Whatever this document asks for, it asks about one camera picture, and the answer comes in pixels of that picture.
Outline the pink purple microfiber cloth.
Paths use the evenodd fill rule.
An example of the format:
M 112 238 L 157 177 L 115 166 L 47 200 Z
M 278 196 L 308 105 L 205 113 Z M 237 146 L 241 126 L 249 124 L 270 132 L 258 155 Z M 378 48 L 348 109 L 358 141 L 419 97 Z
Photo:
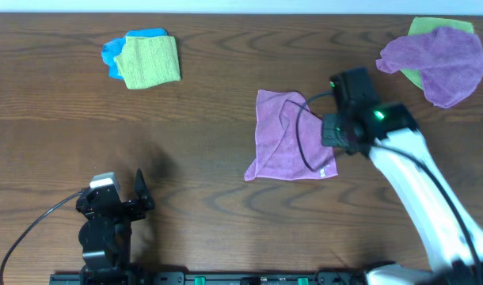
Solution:
M 319 180 L 337 175 L 333 149 L 321 142 L 322 121 L 301 93 L 257 93 L 256 158 L 245 180 Z

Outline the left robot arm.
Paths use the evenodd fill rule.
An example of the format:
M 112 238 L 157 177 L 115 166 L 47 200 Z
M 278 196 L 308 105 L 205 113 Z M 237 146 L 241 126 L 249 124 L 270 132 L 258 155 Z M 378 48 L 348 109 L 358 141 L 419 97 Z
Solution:
M 151 277 L 130 262 L 131 224 L 143 220 L 154 209 L 141 170 L 135 174 L 135 198 L 120 200 L 120 184 L 113 172 L 96 175 L 76 202 L 86 217 L 78 240 L 85 266 L 81 284 L 151 284 Z

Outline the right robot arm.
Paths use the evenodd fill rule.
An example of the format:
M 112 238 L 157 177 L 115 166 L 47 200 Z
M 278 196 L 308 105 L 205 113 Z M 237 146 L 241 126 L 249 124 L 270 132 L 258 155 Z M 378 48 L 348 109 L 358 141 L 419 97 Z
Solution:
M 439 171 L 400 102 L 383 103 L 364 68 L 330 77 L 337 114 L 323 118 L 322 143 L 369 158 L 394 188 L 424 245 L 424 272 L 392 263 L 366 270 L 368 284 L 483 284 L 483 229 Z

